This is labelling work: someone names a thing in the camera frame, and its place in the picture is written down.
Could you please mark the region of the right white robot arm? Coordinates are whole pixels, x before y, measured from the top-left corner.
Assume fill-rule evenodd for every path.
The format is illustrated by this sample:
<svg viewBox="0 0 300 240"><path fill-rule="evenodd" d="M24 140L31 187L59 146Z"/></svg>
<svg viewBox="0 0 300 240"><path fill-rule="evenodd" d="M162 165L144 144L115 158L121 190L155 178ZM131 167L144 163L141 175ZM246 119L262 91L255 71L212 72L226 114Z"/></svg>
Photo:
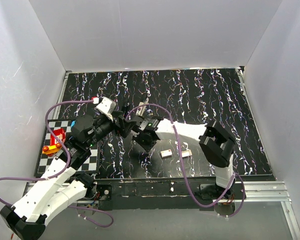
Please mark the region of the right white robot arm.
<svg viewBox="0 0 300 240"><path fill-rule="evenodd" d="M233 169L235 138L215 120L206 124L173 122L165 118L139 118L131 130L132 139L146 152L157 141L171 140L178 134L180 142L199 146L206 160L214 167L217 195L227 199L235 192Z"/></svg>

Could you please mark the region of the white staple box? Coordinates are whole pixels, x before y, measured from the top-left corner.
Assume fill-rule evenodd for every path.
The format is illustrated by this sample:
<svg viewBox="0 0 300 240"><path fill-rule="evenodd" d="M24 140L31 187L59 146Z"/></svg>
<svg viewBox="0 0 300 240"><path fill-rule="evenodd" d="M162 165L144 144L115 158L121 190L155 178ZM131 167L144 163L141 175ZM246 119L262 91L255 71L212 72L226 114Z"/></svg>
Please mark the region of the white staple box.
<svg viewBox="0 0 300 240"><path fill-rule="evenodd" d="M162 159L169 158L172 155L173 155L173 153L172 153L171 149L163 150L163 151L160 152L160 156L161 156Z"/></svg>

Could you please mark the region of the staple box tray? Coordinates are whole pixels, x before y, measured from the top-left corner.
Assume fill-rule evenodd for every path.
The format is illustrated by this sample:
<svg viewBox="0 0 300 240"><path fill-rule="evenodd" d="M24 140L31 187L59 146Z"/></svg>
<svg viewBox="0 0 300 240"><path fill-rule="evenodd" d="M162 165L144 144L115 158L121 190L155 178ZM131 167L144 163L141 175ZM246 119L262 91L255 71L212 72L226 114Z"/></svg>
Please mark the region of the staple box tray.
<svg viewBox="0 0 300 240"><path fill-rule="evenodd" d="M182 158L187 158L187 157L191 157L193 154L192 154L192 151L191 150L185 150L185 151L182 151L181 152L181 157Z"/></svg>

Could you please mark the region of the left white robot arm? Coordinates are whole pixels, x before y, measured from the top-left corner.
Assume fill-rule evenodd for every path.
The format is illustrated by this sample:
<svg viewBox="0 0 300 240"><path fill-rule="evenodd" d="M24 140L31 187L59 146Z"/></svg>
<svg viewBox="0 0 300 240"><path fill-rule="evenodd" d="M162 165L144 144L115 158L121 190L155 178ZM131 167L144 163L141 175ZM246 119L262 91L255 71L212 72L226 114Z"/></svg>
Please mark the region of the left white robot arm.
<svg viewBox="0 0 300 240"><path fill-rule="evenodd" d="M41 179L20 200L1 209L6 225L22 240L37 240L49 222L65 208L82 198L93 199L97 185L86 173L77 176L66 188L61 187L91 156L95 144L111 132L126 138L135 125L136 122L126 120L121 111L115 111L112 119L105 114L97 118L78 117Z"/></svg>

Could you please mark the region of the black stapler magazine part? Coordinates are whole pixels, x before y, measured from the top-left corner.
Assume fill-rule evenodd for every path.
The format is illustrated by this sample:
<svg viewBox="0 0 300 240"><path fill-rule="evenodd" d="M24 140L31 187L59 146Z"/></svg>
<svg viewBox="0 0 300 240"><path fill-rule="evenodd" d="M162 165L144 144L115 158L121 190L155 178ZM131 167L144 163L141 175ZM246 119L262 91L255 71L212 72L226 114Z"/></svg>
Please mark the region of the black stapler magazine part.
<svg viewBox="0 0 300 240"><path fill-rule="evenodd" d="M126 118L129 111L130 111L130 107L131 107L131 104L128 100L125 100L123 102L123 105L122 105L122 108L121 108L121 111L123 113L123 117Z"/></svg>

